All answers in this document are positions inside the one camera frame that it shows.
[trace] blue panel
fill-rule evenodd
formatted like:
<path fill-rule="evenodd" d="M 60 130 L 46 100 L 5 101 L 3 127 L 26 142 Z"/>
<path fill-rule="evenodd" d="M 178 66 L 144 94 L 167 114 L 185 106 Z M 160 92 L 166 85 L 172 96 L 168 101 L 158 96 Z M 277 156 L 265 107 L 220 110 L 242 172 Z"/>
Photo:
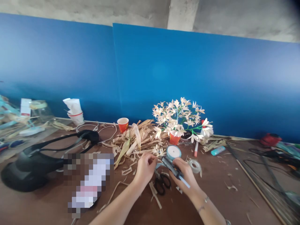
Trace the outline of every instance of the blue panel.
<path fill-rule="evenodd" d="M 84 118 L 120 117 L 119 89 L 109 26 L 0 13 L 0 94 L 43 99 L 67 117 L 65 98 L 79 98 Z"/>
<path fill-rule="evenodd" d="M 114 24 L 123 116 L 185 97 L 221 135 L 300 142 L 300 44 Z"/>

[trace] bracelet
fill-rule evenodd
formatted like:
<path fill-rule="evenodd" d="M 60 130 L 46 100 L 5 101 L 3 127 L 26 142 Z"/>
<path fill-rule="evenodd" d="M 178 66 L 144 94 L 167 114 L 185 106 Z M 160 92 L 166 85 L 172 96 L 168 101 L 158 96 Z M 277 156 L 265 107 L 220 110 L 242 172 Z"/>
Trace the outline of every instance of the bracelet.
<path fill-rule="evenodd" d="M 200 213 L 200 211 L 202 210 L 202 209 L 204 209 L 204 205 L 205 205 L 205 203 L 207 203 L 209 201 L 209 197 L 207 196 L 206 198 L 205 198 L 205 200 L 204 200 L 204 204 L 198 209 L 198 213 Z"/>

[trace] scissors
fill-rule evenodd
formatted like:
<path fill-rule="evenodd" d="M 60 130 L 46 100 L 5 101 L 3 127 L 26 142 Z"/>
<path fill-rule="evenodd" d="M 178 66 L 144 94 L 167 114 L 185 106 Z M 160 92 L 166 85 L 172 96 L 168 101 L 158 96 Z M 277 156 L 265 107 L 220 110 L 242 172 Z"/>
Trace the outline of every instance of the scissors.
<path fill-rule="evenodd" d="M 159 174 L 157 170 L 154 170 L 154 172 L 156 175 L 154 187 L 159 195 L 165 195 L 166 190 L 163 186 L 169 189 L 171 187 L 171 181 L 166 175 Z"/>

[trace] flower bouquet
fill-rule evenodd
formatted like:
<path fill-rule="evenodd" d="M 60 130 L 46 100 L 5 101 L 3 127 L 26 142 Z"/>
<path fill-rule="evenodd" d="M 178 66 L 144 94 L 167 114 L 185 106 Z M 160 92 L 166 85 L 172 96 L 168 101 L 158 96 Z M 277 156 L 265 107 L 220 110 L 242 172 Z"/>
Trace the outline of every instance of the flower bouquet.
<path fill-rule="evenodd" d="M 157 120 L 158 127 L 155 127 L 156 136 L 160 138 L 162 132 L 167 132 L 170 136 L 170 143 L 177 145 L 180 137 L 189 131 L 193 143 L 194 140 L 200 142 L 204 136 L 210 136 L 212 125 L 207 120 L 200 120 L 200 114 L 204 112 L 197 103 L 190 102 L 184 97 L 180 98 L 180 102 L 176 99 L 165 104 L 165 102 L 154 105 L 153 116 Z M 202 130 L 202 134 L 196 133 L 196 130 Z"/>

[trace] glass jar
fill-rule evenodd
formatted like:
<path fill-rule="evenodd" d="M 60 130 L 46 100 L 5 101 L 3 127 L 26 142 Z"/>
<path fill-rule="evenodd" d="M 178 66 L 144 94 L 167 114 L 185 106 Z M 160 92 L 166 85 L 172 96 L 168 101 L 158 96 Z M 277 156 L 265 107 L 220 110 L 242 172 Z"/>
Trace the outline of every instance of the glass jar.
<path fill-rule="evenodd" d="M 55 118 L 47 102 L 44 100 L 31 101 L 30 108 L 32 116 L 38 117 L 37 119 L 41 123 L 45 123 Z"/>

